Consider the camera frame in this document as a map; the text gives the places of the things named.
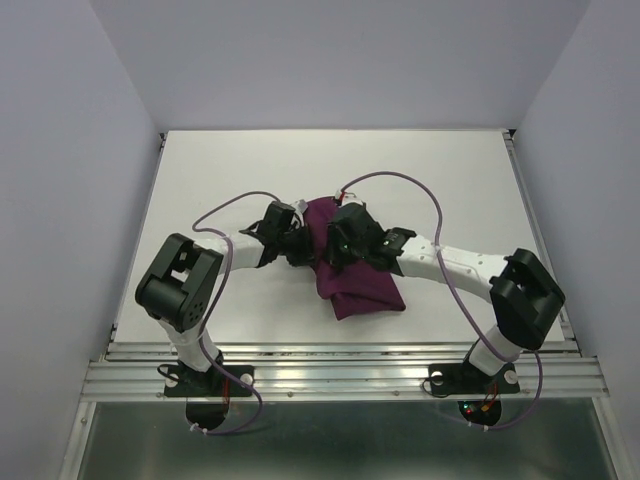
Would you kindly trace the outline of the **purple surgical drape cloth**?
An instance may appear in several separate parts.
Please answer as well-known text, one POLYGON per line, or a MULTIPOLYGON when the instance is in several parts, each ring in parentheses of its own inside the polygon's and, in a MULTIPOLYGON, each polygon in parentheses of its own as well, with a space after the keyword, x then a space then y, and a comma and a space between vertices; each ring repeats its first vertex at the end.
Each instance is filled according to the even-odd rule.
POLYGON ((364 261, 336 269, 325 260, 328 224, 337 210, 332 197, 321 197, 308 201, 303 214, 313 245, 312 269, 319 297, 331 302, 338 321, 355 315, 405 311, 406 304, 390 273, 376 271, 364 261))

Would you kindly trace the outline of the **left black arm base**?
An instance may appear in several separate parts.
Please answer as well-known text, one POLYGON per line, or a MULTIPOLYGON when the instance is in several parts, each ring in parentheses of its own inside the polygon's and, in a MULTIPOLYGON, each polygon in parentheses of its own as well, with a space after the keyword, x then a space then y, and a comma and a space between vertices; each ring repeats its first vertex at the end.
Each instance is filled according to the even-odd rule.
POLYGON ((182 362, 163 363, 157 373, 164 379, 164 395, 168 398, 249 398, 252 393, 229 379, 215 367, 206 372, 192 370, 182 362))

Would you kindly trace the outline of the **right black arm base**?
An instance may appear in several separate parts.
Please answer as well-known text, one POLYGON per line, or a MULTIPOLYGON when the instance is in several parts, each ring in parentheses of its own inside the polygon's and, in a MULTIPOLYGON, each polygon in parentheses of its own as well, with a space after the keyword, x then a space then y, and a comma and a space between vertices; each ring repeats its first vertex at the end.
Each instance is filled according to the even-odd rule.
POLYGON ((473 366, 468 356, 459 363, 432 363, 421 388, 436 398, 451 395, 517 394, 518 375, 513 363, 499 363, 500 369, 487 375, 473 366))

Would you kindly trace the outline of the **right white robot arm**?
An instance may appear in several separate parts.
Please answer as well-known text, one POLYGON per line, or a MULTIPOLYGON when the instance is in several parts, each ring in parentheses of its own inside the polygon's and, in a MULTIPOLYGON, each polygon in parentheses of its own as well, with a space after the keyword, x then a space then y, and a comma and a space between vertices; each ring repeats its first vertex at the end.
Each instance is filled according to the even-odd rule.
POLYGON ((529 250, 482 254, 440 244, 408 229, 383 229, 366 207, 338 208, 327 227, 328 262, 335 267, 363 261, 377 271, 444 284, 456 303, 470 293, 493 309, 495 323, 478 336, 460 366, 463 384, 482 390, 524 351, 537 351, 564 307, 566 296, 529 250))

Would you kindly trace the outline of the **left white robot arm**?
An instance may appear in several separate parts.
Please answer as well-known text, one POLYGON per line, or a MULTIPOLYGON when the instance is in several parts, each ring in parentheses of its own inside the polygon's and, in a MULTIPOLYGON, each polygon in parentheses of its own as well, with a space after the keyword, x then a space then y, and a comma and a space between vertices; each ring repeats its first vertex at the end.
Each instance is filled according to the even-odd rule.
POLYGON ((273 201, 264 217, 231 234, 216 233, 196 242, 169 235, 135 291, 135 301, 165 330, 177 352, 177 364, 159 368, 167 387, 183 396, 218 396, 231 387, 223 374, 223 354, 206 331, 206 319, 227 280, 240 269, 264 267, 283 256, 293 266, 313 263, 309 229, 303 214, 307 203, 273 201))

